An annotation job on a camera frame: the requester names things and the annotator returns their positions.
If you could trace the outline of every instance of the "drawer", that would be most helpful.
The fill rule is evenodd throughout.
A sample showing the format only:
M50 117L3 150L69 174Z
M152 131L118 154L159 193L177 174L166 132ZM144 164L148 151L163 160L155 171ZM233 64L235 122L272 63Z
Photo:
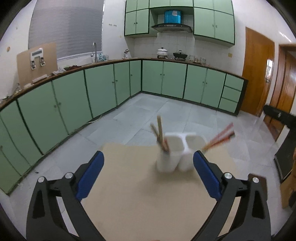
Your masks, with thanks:
M236 102L221 98L220 104L219 104L219 109L227 110L229 112L234 113L236 108L237 108Z
M222 97L225 99L233 100L239 102L240 91L231 89L227 86L224 86Z
M235 77L233 75L227 74L226 80L225 80L225 85L226 86L241 91L243 84L244 84L244 80L243 79L240 79L240 78Z

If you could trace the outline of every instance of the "pot lid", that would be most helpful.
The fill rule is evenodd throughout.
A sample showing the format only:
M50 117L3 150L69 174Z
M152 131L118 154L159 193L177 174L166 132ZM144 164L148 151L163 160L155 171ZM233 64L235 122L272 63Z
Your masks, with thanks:
M157 51L164 51L164 52L167 52L167 50L164 49L163 47L161 47L161 49L158 49Z

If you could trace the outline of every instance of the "gray blind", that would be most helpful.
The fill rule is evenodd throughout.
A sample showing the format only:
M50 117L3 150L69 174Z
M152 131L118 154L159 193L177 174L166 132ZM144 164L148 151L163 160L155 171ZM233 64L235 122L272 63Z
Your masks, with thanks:
M104 0L37 0L29 48L55 42L57 58L102 50Z

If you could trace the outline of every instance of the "white pot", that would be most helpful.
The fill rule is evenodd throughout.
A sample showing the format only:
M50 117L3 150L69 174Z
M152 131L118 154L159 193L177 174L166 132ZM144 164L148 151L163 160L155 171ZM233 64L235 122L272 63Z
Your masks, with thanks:
M162 47L161 49L158 49L157 50L157 55L158 56L167 56L168 55L168 51Z

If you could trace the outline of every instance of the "blue gripper pad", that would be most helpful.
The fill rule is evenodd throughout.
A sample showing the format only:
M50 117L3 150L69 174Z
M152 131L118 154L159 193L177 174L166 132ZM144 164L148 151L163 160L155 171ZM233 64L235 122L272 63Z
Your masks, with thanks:
M103 168L103 165L104 155L102 152L98 152L77 185L76 198L79 201L88 196L94 182Z
M197 151L193 155L193 165L198 172L207 192L210 197L215 198L216 201L219 201L222 197L220 192L220 182L215 176L215 174L210 169L208 161L205 160L200 153Z

